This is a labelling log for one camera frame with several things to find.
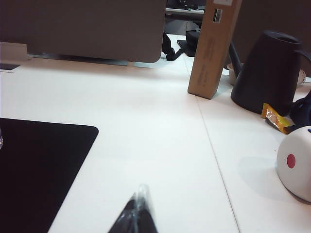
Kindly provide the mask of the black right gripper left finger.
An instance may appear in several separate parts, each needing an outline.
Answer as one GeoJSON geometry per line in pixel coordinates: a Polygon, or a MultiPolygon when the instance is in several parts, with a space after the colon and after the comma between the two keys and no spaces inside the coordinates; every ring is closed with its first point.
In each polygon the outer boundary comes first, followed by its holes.
{"type": "Polygon", "coordinates": [[[138,201],[134,193],[108,231],[109,233],[138,233],[138,201]]]}

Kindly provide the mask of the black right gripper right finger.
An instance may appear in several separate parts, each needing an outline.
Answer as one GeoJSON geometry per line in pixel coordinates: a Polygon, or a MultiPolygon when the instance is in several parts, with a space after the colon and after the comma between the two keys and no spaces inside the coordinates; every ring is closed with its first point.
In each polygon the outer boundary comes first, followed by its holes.
{"type": "Polygon", "coordinates": [[[137,195],[138,210],[138,232],[139,233],[157,233],[155,223],[154,205],[151,197],[149,186],[140,184],[137,195]]]}

